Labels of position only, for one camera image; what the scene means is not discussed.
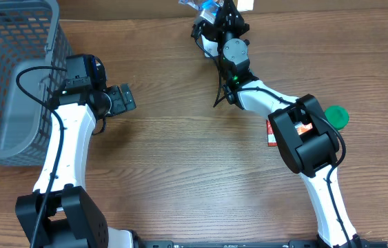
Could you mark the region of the red white snack bar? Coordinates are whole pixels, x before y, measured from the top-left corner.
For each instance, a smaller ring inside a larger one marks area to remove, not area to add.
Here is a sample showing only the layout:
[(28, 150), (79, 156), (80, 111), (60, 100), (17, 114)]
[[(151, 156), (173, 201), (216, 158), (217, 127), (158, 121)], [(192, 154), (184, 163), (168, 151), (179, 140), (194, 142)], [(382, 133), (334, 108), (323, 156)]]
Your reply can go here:
[(266, 120), (266, 126), (267, 126), (267, 144), (269, 147), (276, 147), (277, 142), (276, 142), (276, 138), (274, 136), (274, 131), (272, 129), (272, 125), (270, 121)]

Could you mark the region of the white brown snack wrapper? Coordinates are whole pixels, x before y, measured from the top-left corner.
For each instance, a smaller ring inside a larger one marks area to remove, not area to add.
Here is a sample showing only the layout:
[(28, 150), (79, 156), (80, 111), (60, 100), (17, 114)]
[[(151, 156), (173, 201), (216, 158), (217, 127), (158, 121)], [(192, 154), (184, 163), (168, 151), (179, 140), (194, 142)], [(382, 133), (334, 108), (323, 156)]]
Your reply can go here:
[[(179, 4), (187, 5), (195, 10), (211, 10), (216, 12), (219, 7), (224, 5), (224, 0), (178, 0)], [(254, 0), (234, 0), (238, 11), (252, 11), (254, 9)]]

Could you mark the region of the green lid Knorr jar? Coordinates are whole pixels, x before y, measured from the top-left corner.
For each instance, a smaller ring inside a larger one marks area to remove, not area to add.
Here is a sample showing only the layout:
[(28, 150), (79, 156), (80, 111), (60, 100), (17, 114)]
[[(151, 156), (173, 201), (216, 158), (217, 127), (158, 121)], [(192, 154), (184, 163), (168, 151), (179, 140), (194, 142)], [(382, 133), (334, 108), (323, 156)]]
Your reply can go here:
[(337, 130), (342, 130), (349, 122), (348, 111), (339, 105), (328, 107), (325, 110), (325, 116)]

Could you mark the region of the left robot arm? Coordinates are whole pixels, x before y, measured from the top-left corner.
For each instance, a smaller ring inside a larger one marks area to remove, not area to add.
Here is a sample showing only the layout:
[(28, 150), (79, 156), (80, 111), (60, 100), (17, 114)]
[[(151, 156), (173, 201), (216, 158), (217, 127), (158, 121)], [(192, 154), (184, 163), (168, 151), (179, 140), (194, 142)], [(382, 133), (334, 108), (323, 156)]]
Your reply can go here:
[(94, 55), (73, 55), (65, 62), (66, 77), (52, 98), (32, 97), (50, 111), (52, 132), (33, 192), (17, 199), (19, 223), (31, 247), (140, 247), (133, 231), (108, 226), (85, 190), (96, 123), (136, 108), (130, 88), (107, 86), (105, 67)]

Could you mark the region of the small orange white packet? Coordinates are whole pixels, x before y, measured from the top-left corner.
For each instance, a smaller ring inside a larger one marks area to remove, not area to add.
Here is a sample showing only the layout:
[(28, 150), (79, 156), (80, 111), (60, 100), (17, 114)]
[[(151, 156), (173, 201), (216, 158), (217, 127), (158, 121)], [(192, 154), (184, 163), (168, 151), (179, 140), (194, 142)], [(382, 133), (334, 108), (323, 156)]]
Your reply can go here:
[(299, 122), (299, 123), (295, 124), (295, 129), (296, 129), (298, 135), (302, 135), (305, 132), (310, 131), (312, 128), (313, 128), (312, 123), (303, 124), (302, 122)]

